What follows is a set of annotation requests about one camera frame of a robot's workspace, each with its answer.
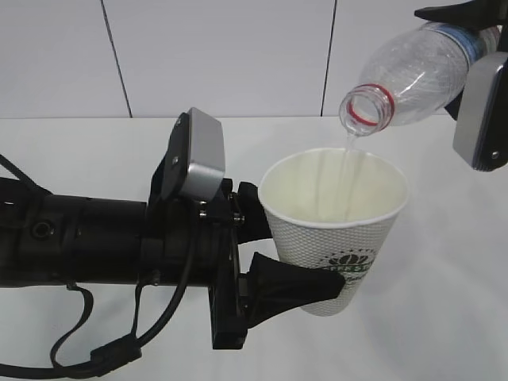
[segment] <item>black cable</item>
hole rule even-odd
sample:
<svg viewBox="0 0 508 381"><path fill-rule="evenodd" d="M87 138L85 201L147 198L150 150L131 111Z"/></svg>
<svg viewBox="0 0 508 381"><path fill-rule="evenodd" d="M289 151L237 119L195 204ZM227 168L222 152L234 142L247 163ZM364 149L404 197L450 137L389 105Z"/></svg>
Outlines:
<svg viewBox="0 0 508 381"><path fill-rule="evenodd" d="M191 207L190 218L192 218L192 227L190 233L189 243L187 245L187 259L185 261L185 265L183 267L182 276L178 285L176 286L176 290L171 297L169 304L166 307L166 310L160 315L159 319L156 323L145 332L139 339L137 339L137 343L140 347L144 347L148 344L155 336L157 336L160 331L164 329L164 326L170 321L175 314L176 309L178 308L180 302L182 301L183 294L189 284L189 275L191 273L192 264L194 262L194 255L196 253L196 246L199 240L199 226L198 226L198 218L193 213L194 208Z"/></svg>
<svg viewBox="0 0 508 381"><path fill-rule="evenodd" d="M87 369L90 364L77 364L70 368L75 370ZM5 364L0 364L0 375L11 379L61 379L65 377L59 369L55 368L27 368Z"/></svg>
<svg viewBox="0 0 508 381"><path fill-rule="evenodd" d="M130 330L130 334L136 337L137 332L137 322L140 316L140 304L141 304L141 292L143 291L143 287L150 284L146 281L140 281L136 285L136 290L134 291L134 319L133 319L133 327Z"/></svg>
<svg viewBox="0 0 508 381"><path fill-rule="evenodd" d="M4 155L0 154L0 165L2 165L7 171L16 176L22 183L24 183L33 193L39 193L40 187L29 178L21 169L16 167L10 162Z"/></svg>
<svg viewBox="0 0 508 381"><path fill-rule="evenodd" d="M49 358L53 364L53 367L60 371L61 377L69 377L72 379L85 379L92 377L96 371L96 365L94 366L91 362L83 363L81 366L63 366L56 360L56 353L60 350L62 344L79 328L83 326L90 317L92 310L94 309L94 296L88 290L78 287L75 283L69 284L67 289L70 291L81 292L83 296L83 313L78 323L67 333L65 333L51 348Z"/></svg>

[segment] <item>plastic bottle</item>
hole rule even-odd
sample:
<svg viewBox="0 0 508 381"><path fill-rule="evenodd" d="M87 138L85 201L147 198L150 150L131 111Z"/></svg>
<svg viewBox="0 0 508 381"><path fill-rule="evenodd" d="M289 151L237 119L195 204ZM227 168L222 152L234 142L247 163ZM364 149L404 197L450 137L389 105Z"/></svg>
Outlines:
<svg viewBox="0 0 508 381"><path fill-rule="evenodd" d="M474 33L430 22L394 38L373 55L360 85L342 101L342 125L366 136L428 117L462 91L469 67L495 52L499 35L497 27Z"/></svg>

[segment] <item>cable connector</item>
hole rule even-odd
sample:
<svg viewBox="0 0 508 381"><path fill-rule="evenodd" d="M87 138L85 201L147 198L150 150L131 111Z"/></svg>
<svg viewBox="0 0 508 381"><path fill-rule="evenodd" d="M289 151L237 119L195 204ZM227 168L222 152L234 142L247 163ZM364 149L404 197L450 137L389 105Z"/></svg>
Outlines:
<svg viewBox="0 0 508 381"><path fill-rule="evenodd" d="M141 346L134 335L128 334L90 352L90 360L101 370L100 377L141 358Z"/></svg>

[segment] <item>water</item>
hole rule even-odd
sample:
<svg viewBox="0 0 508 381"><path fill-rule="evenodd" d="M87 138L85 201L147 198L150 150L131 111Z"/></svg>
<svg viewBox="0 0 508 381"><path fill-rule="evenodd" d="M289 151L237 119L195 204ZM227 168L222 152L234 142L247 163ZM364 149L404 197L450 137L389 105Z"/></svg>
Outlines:
<svg viewBox="0 0 508 381"><path fill-rule="evenodd" d="M358 160L355 160L351 151L355 148L356 135L348 133L348 139L344 149L344 156L342 157L341 166L338 173L338 187L333 200L333 208L337 210L339 221L347 221L349 211L351 209L351 196L353 188L355 187L356 179L358 179ZM347 172L351 171L352 174L348 179Z"/></svg>
<svg viewBox="0 0 508 381"><path fill-rule="evenodd" d="M317 211L317 218L320 221L343 222L349 218L351 197L359 172L356 155L351 153L354 149L356 138L355 135L348 134L341 165L336 172L337 175L332 179L327 179L331 182L331 187L322 186L325 182L322 176L325 175L325 172L329 173L329 171L325 170L325 152L318 158L314 207Z"/></svg>

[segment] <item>white paper cup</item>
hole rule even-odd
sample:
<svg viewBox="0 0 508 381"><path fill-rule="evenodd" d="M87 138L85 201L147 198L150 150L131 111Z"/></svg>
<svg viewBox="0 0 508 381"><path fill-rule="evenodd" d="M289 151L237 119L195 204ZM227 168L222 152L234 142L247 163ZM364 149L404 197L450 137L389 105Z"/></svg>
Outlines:
<svg viewBox="0 0 508 381"><path fill-rule="evenodd" d="M272 166L259 188L280 260L339 271L346 279L338 298L303 307L318 316L351 302L409 198L400 170L366 152L348 154L339 181L343 157L343 148L295 154Z"/></svg>

